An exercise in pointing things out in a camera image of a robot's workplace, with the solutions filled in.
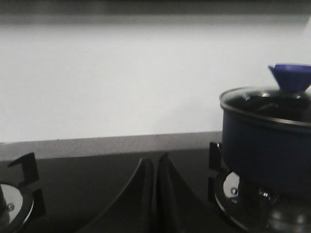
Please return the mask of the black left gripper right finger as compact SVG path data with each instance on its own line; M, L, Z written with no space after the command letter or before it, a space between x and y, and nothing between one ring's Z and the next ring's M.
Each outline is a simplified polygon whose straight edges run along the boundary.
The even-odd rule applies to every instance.
M168 153L157 170L156 205L165 233L242 233L220 210L214 197L214 178L207 183L207 203L186 184Z

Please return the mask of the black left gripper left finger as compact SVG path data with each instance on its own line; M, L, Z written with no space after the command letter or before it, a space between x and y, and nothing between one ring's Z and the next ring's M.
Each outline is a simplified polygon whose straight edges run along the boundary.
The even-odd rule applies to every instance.
M148 233L153 197L154 166L141 158L124 189L116 199L80 233Z

